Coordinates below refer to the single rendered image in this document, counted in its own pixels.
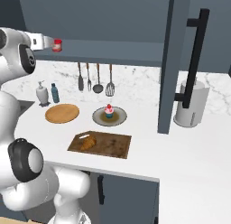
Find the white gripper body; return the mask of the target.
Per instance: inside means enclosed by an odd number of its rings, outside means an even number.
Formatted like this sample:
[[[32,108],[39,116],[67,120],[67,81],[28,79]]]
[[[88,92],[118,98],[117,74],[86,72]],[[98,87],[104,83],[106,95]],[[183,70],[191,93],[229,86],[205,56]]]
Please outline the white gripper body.
[[[43,36],[43,48],[51,48],[54,44],[54,39],[49,36]]]

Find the red jam jar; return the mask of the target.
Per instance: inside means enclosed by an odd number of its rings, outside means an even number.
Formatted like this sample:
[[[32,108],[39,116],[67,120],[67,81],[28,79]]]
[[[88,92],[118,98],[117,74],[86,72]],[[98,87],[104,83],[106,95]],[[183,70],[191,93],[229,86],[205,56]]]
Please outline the red jam jar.
[[[55,39],[52,45],[52,50],[54,52],[62,51],[62,40],[61,39]]]

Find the round wooden board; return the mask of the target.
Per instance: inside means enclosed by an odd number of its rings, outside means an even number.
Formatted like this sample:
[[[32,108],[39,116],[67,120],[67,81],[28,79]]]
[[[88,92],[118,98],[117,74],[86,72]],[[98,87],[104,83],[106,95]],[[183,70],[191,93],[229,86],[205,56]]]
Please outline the round wooden board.
[[[79,108],[72,104],[59,104],[49,108],[45,113],[47,121],[53,124],[64,124],[79,115]]]

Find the brown croissant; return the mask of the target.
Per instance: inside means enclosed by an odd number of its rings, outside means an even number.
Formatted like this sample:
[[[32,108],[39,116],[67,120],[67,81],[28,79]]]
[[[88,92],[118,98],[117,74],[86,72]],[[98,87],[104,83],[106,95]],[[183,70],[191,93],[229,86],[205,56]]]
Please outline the brown croissant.
[[[97,139],[93,135],[89,135],[83,140],[83,145],[80,147],[81,150],[88,150],[97,143]]]

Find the brown wooden cutting board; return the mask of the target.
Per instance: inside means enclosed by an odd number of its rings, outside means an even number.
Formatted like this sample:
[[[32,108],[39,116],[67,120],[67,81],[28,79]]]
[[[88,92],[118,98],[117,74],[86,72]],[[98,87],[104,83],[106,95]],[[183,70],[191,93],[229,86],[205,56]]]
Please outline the brown wooden cutting board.
[[[88,150],[81,150],[83,140],[89,135],[93,135],[97,139],[97,143]],[[115,158],[126,159],[131,143],[130,135],[110,134],[104,132],[87,131],[75,135],[68,150],[71,152],[79,152],[84,154],[96,154]]]

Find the grey-blue base cabinet door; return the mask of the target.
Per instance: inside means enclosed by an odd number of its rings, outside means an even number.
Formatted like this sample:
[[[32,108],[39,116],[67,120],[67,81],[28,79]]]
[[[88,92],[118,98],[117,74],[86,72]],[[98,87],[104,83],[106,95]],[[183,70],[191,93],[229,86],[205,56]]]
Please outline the grey-blue base cabinet door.
[[[104,176],[100,224],[159,224],[159,183]]]

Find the blue bottle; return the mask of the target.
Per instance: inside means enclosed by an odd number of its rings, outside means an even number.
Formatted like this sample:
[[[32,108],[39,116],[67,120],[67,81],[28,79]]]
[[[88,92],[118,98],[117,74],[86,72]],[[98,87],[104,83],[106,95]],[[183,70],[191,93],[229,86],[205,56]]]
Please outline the blue bottle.
[[[60,102],[59,91],[56,88],[55,83],[51,83],[51,94],[52,94],[53,102],[59,103]]]

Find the white soap dispenser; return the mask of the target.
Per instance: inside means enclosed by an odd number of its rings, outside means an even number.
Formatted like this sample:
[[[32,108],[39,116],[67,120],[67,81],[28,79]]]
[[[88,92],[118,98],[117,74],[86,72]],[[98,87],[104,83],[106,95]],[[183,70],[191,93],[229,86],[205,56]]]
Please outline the white soap dispenser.
[[[40,101],[42,107],[49,105],[49,94],[46,87],[42,85],[42,82],[39,81],[39,87],[36,89],[36,96]]]

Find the grey sink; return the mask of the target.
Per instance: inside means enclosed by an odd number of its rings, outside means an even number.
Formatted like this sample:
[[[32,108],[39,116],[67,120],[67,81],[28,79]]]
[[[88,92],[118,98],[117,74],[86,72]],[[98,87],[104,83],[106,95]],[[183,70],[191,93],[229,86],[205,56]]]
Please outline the grey sink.
[[[33,104],[34,104],[34,101],[18,100],[19,116],[25,113]]]

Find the hanging slotted spatula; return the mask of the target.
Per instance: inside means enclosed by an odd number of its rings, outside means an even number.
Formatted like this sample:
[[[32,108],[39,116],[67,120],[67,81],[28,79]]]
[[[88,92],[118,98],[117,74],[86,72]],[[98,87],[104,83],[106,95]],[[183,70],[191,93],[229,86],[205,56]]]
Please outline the hanging slotted spatula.
[[[106,85],[106,96],[113,97],[115,94],[115,84],[112,81],[112,64],[109,65],[110,81]]]

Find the pink cupcake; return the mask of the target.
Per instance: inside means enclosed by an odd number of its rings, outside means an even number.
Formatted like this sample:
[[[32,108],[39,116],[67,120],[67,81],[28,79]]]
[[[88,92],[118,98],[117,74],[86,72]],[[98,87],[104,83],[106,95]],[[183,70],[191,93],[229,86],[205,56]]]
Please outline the pink cupcake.
[[[114,108],[108,104],[106,107],[105,107],[105,114],[106,114],[106,117],[107,118],[112,118],[113,117],[113,114],[114,114]]]

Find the grey plate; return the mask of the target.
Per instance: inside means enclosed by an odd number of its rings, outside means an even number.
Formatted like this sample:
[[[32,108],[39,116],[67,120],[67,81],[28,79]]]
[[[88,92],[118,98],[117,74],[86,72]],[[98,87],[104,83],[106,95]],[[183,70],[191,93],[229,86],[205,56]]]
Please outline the grey plate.
[[[93,113],[92,119],[100,126],[119,126],[125,122],[127,114],[122,108],[114,107],[113,116],[108,118],[105,109],[101,107]]]

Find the grey-blue wall cabinet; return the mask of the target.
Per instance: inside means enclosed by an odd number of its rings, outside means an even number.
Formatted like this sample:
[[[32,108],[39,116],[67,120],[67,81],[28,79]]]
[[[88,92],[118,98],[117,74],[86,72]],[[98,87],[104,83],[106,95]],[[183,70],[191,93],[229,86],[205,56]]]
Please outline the grey-blue wall cabinet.
[[[41,61],[162,65],[169,0],[0,0],[0,26],[62,40]]]

